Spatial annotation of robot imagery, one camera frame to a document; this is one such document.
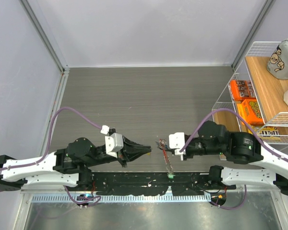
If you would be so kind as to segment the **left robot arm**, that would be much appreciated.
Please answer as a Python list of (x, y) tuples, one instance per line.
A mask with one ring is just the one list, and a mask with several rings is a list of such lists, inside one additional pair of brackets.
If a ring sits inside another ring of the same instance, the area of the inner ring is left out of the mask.
[(117, 161), (122, 167), (151, 152), (151, 147), (135, 143), (120, 134), (105, 137), (105, 144), (94, 145), (86, 138), (78, 138), (64, 149), (25, 160), (0, 156), (0, 192), (48, 189), (66, 186), (71, 191), (93, 187), (91, 167)]

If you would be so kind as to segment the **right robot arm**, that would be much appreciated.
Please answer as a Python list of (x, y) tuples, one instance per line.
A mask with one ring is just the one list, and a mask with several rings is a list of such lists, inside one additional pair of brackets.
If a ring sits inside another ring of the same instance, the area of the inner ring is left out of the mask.
[(288, 155), (273, 149), (260, 138), (248, 132), (230, 132), (224, 125), (205, 121), (198, 128), (198, 137), (183, 132), (171, 134), (168, 141), (157, 142), (159, 149), (181, 156), (182, 160), (194, 156), (224, 154), (234, 164), (259, 166), (258, 170), (236, 170), (223, 166), (211, 166), (207, 179), (194, 184), (201, 190), (228, 189), (239, 184), (279, 188), (288, 196)]

